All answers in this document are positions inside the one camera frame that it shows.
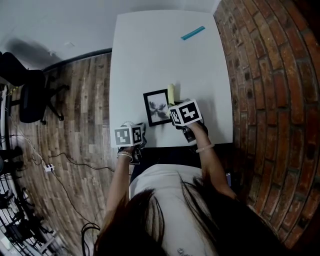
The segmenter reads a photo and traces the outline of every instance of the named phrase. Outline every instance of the white shirt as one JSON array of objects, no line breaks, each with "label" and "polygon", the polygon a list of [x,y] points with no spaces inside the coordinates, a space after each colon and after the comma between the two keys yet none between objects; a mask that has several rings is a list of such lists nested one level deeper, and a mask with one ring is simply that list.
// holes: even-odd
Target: white shirt
[{"label": "white shirt", "polygon": [[184,182],[192,183],[193,177],[201,177],[202,171],[186,165],[156,164],[133,180],[129,197],[146,189],[155,189],[154,196],[165,223],[162,246],[169,255],[179,256],[178,249],[183,249],[183,255],[218,255],[212,252],[185,203],[179,175]]}]

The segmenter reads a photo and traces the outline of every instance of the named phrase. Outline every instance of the white bracelet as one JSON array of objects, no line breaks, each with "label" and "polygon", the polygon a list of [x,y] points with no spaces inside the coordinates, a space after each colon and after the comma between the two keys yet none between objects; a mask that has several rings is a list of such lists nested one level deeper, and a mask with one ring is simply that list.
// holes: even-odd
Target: white bracelet
[{"label": "white bracelet", "polygon": [[208,146],[205,146],[205,147],[202,147],[202,148],[198,148],[195,152],[196,152],[196,153],[200,153],[200,152],[205,151],[205,150],[207,150],[207,149],[211,149],[211,148],[213,148],[214,146],[215,146],[215,144],[210,144],[210,145],[208,145]]},{"label": "white bracelet", "polygon": [[118,158],[118,157],[121,156],[121,155],[122,155],[122,156],[127,156],[127,157],[129,157],[129,158],[131,159],[131,160],[130,160],[130,163],[134,160],[133,157],[132,157],[132,154],[129,153],[129,152],[127,152],[127,151],[121,151],[121,152],[119,152],[116,157]]}]

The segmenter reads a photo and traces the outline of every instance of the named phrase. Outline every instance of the white table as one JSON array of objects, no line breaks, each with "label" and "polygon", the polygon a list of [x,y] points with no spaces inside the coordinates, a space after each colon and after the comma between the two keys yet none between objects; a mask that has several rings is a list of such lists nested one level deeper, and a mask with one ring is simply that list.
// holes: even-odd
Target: white table
[{"label": "white table", "polygon": [[[204,26],[187,40],[181,37]],[[227,64],[214,17],[208,13],[154,10],[117,17],[110,73],[110,138],[125,121],[147,125],[147,147],[187,146],[171,123],[149,127],[143,93],[176,84],[175,100],[196,99],[214,144],[233,141]]]}]

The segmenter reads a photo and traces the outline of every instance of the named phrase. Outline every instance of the woman's right arm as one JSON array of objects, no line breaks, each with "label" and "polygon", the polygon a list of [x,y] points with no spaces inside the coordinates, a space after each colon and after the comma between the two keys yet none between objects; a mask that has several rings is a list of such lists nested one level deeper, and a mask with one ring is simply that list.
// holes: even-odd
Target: woman's right arm
[{"label": "woman's right arm", "polygon": [[[203,130],[200,124],[194,122],[188,127],[193,131],[198,149],[205,148],[211,144],[206,132]],[[205,177],[209,174],[210,180],[214,188],[231,198],[236,198],[236,194],[229,187],[225,171],[221,165],[219,158],[217,157],[214,149],[208,148],[199,152],[202,168],[202,176]]]}]

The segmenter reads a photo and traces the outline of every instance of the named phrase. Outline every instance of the black chair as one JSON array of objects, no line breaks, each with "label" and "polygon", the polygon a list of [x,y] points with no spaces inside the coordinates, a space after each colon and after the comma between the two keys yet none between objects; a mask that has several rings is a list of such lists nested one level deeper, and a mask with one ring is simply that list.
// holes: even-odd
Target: black chair
[{"label": "black chair", "polygon": [[19,105],[19,117],[23,123],[33,123],[44,120],[46,107],[59,118],[64,120],[64,116],[59,115],[51,103],[51,98],[61,90],[69,90],[69,85],[61,85],[57,89],[50,89],[50,82],[55,78],[50,76],[46,83],[46,77],[41,70],[28,70],[20,61],[10,52],[0,54],[0,77],[6,79],[15,87],[23,86],[20,99],[11,102],[10,106]]}]

